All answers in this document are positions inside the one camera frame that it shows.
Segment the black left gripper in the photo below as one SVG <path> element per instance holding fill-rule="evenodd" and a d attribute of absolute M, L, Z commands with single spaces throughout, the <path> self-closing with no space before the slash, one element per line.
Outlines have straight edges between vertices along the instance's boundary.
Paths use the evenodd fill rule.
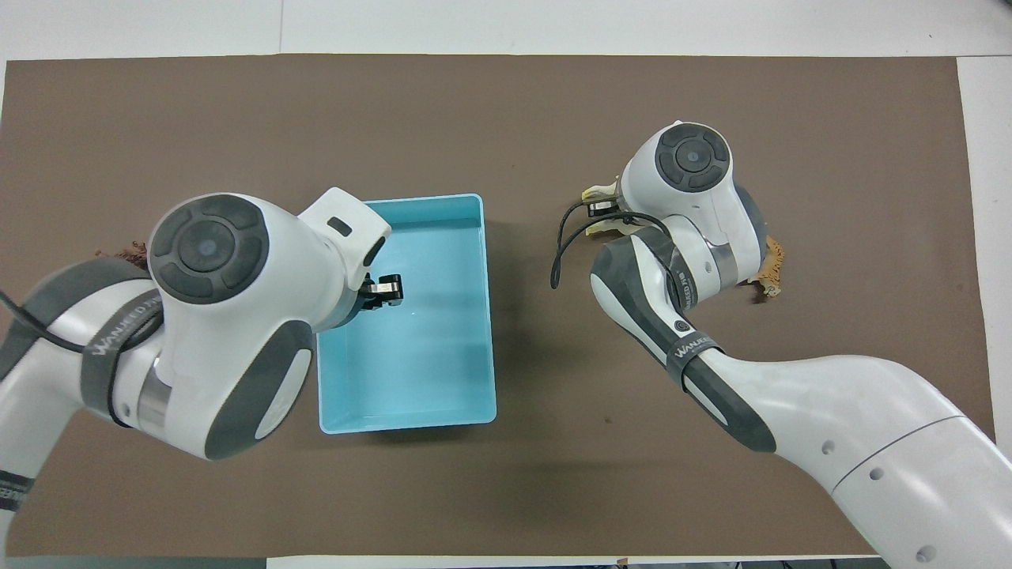
<path fill-rule="evenodd" d="M 373 280 L 370 273 L 366 273 L 364 281 L 357 291 L 357 298 L 349 309 L 350 315 L 357 315 L 362 311 L 372 311 L 377 307 L 398 306 L 404 299 L 402 290 L 402 275 L 392 273 L 383 275 L 380 280 Z"/>

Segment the cream horse toy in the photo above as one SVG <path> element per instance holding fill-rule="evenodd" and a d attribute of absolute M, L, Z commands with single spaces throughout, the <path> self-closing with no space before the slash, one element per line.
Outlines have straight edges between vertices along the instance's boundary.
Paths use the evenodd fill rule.
<path fill-rule="evenodd" d="M 599 202 L 603 199 L 615 199 L 618 202 L 619 190 L 617 188 L 618 179 L 608 185 L 592 185 L 582 192 L 581 205 L 588 202 Z M 595 223 L 585 229 L 584 234 L 588 237 L 603 234 L 605 232 L 618 232 L 623 236 L 628 236 L 642 228 L 642 224 L 636 222 L 632 217 L 615 217 L 615 219 L 605 220 L 604 217 L 589 217 Z"/>

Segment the orange striped tiger toy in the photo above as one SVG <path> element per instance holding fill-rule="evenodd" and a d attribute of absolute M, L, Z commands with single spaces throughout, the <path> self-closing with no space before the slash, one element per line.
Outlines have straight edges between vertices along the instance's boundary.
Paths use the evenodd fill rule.
<path fill-rule="evenodd" d="M 780 271 L 785 259 L 785 251 L 780 241 L 766 237 L 765 255 L 758 273 L 749 277 L 746 284 L 756 284 L 766 298 L 775 298 L 782 292 Z"/>

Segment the brown lion toy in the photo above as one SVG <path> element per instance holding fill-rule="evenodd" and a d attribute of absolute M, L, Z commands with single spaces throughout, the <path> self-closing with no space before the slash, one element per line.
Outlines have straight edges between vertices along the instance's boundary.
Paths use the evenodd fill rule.
<path fill-rule="evenodd" d="M 122 250 L 119 250 L 119 252 L 115 253 L 96 250 L 94 256 L 99 258 L 105 258 L 105 257 L 119 258 L 124 260 L 124 262 L 134 264 L 134 266 L 137 266 L 139 269 L 142 269 L 144 271 L 149 271 L 149 262 L 148 262 L 149 253 L 147 249 L 147 244 L 145 244 L 145 242 L 142 241 L 133 241 L 131 242 L 130 247 L 126 247 Z"/>

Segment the light blue plastic storage box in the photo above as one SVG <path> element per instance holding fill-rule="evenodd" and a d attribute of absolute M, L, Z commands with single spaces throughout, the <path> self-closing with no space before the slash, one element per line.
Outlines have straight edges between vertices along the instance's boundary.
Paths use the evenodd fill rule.
<path fill-rule="evenodd" d="M 398 274 L 395 307 L 317 337 L 326 435 L 487 424 L 497 414 L 483 199 L 376 199 L 391 236 L 372 276 Z"/>

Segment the brown table mat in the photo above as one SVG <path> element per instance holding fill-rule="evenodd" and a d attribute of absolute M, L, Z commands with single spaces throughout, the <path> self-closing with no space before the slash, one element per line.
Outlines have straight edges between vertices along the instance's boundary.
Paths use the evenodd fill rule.
<path fill-rule="evenodd" d="M 713 126 L 787 252 L 782 294 L 690 314 L 731 356 L 868 354 L 988 435 L 954 58 L 248 55 L 11 62 L 0 289 L 149 238 L 184 199 L 300 212 L 481 195 L 497 417 L 325 435 L 309 379 L 265 442 L 205 462 L 77 414 L 12 526 L 30 556 L 867 554 L 794 465 L 735 442 L 602 313 L 561 214 L 674 120 Z"/>

